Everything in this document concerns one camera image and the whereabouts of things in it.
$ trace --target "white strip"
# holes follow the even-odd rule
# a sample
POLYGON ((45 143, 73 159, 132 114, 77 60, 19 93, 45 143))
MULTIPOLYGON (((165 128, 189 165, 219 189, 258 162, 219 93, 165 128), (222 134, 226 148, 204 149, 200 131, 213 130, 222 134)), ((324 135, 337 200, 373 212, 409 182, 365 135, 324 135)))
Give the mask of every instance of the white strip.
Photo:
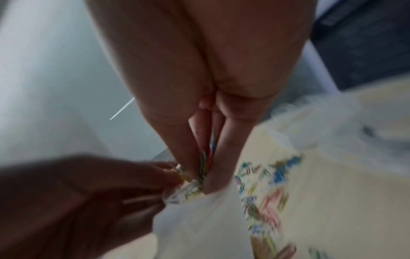
POLYGON ((120 112, 122 112, 125 108, 127 108, 127 106, 132 103, 133 101, 135 101, 135 97, 133 97, 131 100, 128 101, 128 103, 126 103, 116 114, 114 114, 113 117, 111 117, 110 120, 112 120, 113 118, 115 118, 115 116, 117 116, 118 114, 120 114, 120 112))

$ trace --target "hand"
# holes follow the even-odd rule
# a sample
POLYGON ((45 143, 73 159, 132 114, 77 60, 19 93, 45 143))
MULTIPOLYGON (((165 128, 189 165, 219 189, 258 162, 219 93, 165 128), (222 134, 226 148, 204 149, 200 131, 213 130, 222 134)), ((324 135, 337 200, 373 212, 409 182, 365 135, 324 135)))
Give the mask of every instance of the hand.
POLYGON ((73 157, 0 170, 0 258, 97 258, 151 231, 166 163, 73 157))
POLYGON ((192 177, 214 129, 204 191, 224 187, 300 55, 316 1, 87 3, 142 114, 192 177))

